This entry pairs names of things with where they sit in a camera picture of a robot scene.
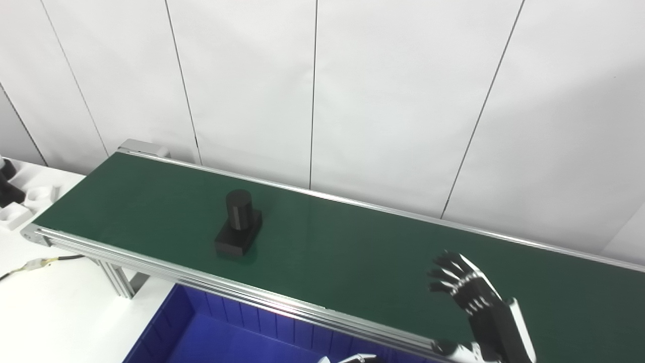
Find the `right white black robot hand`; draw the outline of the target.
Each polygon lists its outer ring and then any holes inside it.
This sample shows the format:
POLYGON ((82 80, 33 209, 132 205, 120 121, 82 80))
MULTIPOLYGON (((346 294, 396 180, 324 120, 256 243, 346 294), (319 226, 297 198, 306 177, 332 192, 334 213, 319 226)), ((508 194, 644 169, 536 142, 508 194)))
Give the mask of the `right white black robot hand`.
POLYGON ((437 269, 431 292, 451 296, 468 315, 474 341, 433 340, 429 349, 454 362, 536 362, 537 354, 518 300, 503 299, 486 274, 464 255, 444 251, 434 258, 437 269))

